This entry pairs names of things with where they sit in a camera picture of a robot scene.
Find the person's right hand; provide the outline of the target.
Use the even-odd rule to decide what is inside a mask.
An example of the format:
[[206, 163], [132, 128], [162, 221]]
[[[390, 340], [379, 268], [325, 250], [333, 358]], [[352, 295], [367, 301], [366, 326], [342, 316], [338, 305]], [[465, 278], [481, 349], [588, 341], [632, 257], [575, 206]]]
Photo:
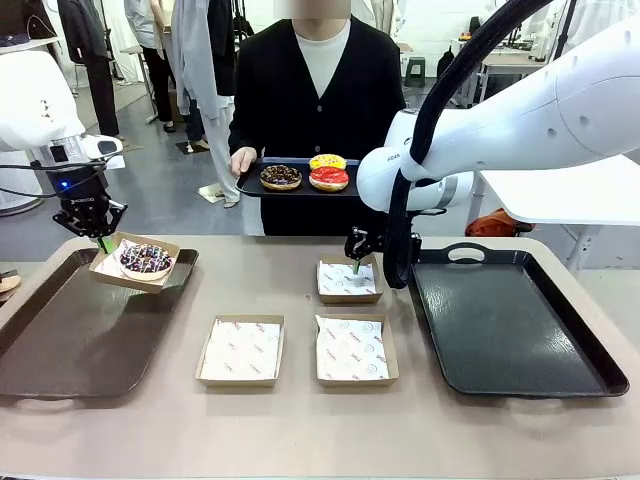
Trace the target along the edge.
[[258, 153], [251, 146], [238, 148], [230, 156], [230, 169], [235, 178], [239, 178], [246, 173], [249, 167], [257, 160]]

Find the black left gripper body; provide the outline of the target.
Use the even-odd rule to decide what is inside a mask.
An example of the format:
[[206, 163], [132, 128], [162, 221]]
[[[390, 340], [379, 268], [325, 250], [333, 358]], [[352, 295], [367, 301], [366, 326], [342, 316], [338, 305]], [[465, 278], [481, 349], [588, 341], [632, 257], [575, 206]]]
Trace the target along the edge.
[[65, 214], [106, 215], [110, 197], [106, 193], [108, 183], [103, 167], [68, 167], [47, 171], [46, 176]]

